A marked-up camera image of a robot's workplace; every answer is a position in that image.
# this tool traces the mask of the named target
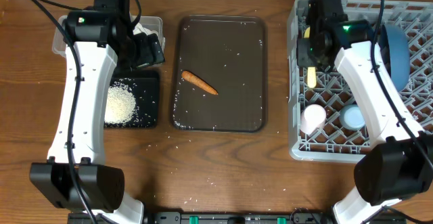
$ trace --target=green tape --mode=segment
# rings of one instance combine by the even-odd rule
[[[189,224],[198,224],[198,217],[189,217]]]
[[[286,223],[287,223],[286,218],[284,217],[277,218],[277,224],[286,224]]]

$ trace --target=carrot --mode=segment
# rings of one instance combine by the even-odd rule
[[[212,88],[206,82],[199,79],[196,75],[194,75],[188,71],[182,72],[182,78],[184,78],[186,81],[190,82],[193,85],[197,85],[199,88],[203,89],[204,91],[206,91],[208,93],[211,93],[213,95],[218,95],[218,92],[214,88]]]

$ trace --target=transparent plastic bin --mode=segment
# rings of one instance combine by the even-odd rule
[[[66,19],[66,15],[59,18],[59,23],[62,24],[62,22]],[[152,16],[142,16],[140,17],[139,22],[144,28],[150,30],[150,31],[156,31],[158,32],[158,39],[161,44],[161,48],[164,51],[165,47],[165,38],[162,34],[162,19],[159,17],[152,17]],[[66,44],[63,42],[63,36],[60,34],[60,31],[58,29],[55,30],[54,33],[54,39],[53,39],[53,47],[52,50],[54,54],[59,54],[62,57],[66,58]]]
[[[367,19],[374,24],[380,1],[342,0],[349,20]],[[317,86],[306,85],[306,68],[297,65],[297,39],[305,24],[308,0],[295,0],[288,18],[288,62],[290,74],[289,148],[296,160],[357,163],[370,151],[366,128],[347,131],[338,120],[340,109],[355,99],[346,81],[335,70],[317,73]],[[413,117],[433,133],[433,3],[386,1],[382,24],[393,24],[404,30],[411,62],[408,84],[400,92],[401,99]],[[300,131],[300,115],[309,104],[321,104],[327,110],[326,125],[309,136]]]

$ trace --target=wooden tabletop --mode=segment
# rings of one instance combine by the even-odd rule
[[[93,0],[52,0],[75,7]],[[122,169],[126,190],[151,211],[292,212],[327,210],[354,186],[353,164],[301,162],[288,154],[286,21],[295,0],[140,0],[164,20],[166,62],[155,129],[105,130],[106,164]],[[46,5],[59,18],[68,12]],[[137,13],[135,5],[131,12]],[[179,131],[168,108],[177,29],[190,14],[258,16],[268,31],[267,125],[258,133]],[[44,162],[60,117],[66,61],[51,51],[54,25],[29,0],[9,0],[0,24],[0,220],[65,223],[29,181]],[[396,206],[433,218],[433,190]]]

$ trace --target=white rice pile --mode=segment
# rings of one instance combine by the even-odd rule
[[[128,85],[114,82],[108,89],[105,122],[110,124],[126,123],[132,120],[135,109],[135,97]]]

